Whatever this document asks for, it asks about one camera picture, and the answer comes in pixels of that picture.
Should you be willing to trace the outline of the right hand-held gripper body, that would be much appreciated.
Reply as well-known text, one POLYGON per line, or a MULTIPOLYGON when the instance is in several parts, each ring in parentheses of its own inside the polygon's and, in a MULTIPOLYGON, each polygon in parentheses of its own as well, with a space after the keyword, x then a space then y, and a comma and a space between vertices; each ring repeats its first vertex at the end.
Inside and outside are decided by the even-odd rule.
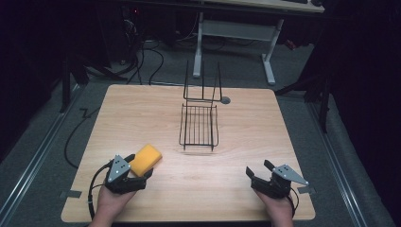
POLYGON ((251 188, 272 199, 282 199, 289 195, 292 182, 309 185, 309 182, 290 166, 281 165, 275 166, 268 181, 254 175, 251 179, 251 188))

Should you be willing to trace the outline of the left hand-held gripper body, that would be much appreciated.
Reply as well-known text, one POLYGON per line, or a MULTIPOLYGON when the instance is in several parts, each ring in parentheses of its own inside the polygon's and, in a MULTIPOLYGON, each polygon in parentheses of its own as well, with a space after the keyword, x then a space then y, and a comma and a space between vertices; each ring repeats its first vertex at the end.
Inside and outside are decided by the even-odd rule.
POLYGON ((146 188, 147 179, 130 177, 130 163, 120 155, 115 155, 105 178, 105 186, 114 194, 126 194, 146 188))

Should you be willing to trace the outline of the yellow sponge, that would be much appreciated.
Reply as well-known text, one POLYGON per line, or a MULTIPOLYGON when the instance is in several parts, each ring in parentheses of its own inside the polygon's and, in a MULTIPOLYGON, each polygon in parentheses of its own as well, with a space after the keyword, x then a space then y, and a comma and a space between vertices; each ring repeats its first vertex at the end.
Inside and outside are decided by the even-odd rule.
POLYGON ((130 161, 131 171, 137 177, 143 177, 146 172, 151 170, 153 166, 162 159, 162 153, 152 146, 147 144, 142 147, 132 161, 130 161))

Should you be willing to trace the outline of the black wire rack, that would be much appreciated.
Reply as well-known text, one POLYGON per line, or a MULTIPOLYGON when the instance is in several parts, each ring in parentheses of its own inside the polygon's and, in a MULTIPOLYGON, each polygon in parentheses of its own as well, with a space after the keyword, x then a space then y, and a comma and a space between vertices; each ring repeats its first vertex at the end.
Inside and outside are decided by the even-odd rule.
POLYGON ((205 85, 204 76, 200 76, 195 96, 190 95, 189 62, 186 63, 183 85, 183 104, 179 144, 183 149, 189 147, 209 148, 214 151, 219 142, 218 104, 222 100, 220 68, 213 79, 213 85, 205 85))

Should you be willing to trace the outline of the person's right hand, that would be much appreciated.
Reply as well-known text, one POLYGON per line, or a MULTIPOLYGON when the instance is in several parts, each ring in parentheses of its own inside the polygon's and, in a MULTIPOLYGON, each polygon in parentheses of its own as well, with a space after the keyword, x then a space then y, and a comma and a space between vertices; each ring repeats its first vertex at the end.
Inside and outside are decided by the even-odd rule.
POLYGON ((292 206, 288 199, 272 199, 257 190, 255 194, 265 204, 271 227, 294 227, 292 206))

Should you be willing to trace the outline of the person's left hand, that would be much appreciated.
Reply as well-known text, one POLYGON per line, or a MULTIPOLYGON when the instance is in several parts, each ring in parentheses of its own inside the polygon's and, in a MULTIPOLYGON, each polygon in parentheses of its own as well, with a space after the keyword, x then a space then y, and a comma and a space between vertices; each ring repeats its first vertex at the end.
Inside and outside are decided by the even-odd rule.
POLYGON ((136 192, 114 194, 102 186, 97 198, 97 208, 89 227, 112 227, 114 220, 121 214, 136 192))

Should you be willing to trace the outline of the black stand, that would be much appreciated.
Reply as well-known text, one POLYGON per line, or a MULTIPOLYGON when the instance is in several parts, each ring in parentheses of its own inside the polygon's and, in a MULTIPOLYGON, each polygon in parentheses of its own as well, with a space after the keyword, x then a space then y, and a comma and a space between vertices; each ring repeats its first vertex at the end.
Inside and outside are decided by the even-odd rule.
POLYGON ((86 71, 86 67, 89 66, 95 69, 97 72, 101 73, 103 76, 115 80, 124 80, 124 78, 118 76, 116 73, 106 69, 100 64, 89 61, 87 58, 75 54, 68 53, 62 63, 61 77, 62 84, 62 96, 61 96, 61 112, 65 113, 67 108, 70 106, 72 101, 72 89, 71 78, 74 78, 78 85, 87 85, 89 82, 89 76, 86 71))
POLYGON ((320 103, 318 111, 318 122, 321 130, 327 133, 326 117, 329 111, 329 95, 330 95, 331 78, 328 76, 318 75, 308 79, 301 79, 287 87, 279 89, 274 93, 277 96, 282 96, 290 91, 305 90, 304 101, 306 103, 320 103))

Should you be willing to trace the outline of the white desk with metal legs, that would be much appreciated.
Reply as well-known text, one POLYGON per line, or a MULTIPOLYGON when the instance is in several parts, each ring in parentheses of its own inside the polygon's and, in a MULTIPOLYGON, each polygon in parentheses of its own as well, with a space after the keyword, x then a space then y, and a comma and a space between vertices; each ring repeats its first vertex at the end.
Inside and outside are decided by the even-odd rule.
MULTIPOLYGON (((196 0, 200 7, 234 7, 250 9, 271 9, 276 12, 305 13, 306 15, 322 14, 324 7, 314 3, 315 0, 196 0)), ((234 38, 242 40, 268 42, 267 52, 261 55, 267 82, 275 84, 270 58, 276 46, 285 19, 280 16, 274 25, 236 22, 234 19, 204 19, 203 13, 198 17, 197 48, 194 58, 193 77, 202 74, 202 38, 204 36, 234 38)))

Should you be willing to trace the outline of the metal floor rail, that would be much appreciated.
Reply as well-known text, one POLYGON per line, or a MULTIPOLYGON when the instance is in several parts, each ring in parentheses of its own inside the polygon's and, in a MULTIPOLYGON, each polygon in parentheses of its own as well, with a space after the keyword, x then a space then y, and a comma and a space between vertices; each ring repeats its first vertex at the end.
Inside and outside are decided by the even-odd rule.
POLYGON ((314 104, 310 103, 306 103, 306 107, 323 141, 324 150, 332 170, 332 175, 336 181, 348 214, 353 221, 354 227, 367 227, 366 219, 360 210, 354 190, 349 184, 348 179, 340 165, 339 159, 334 151, 329 136, 323 131, 323 128, 320 125, 317 108, 314 104))
POLYGON ((0 226, 9 225, 54 147, 67 115, 84 89, 85 86, 82 85, 73 86, 72 98, 64 112, 61 112, 62 102, 59 101, 62 90, 56 90, 51 100, 29 123, 11 154, 0 165, 0 170, 4 172, 0 180, 5 181, 4 188, 0 188, 0 226))

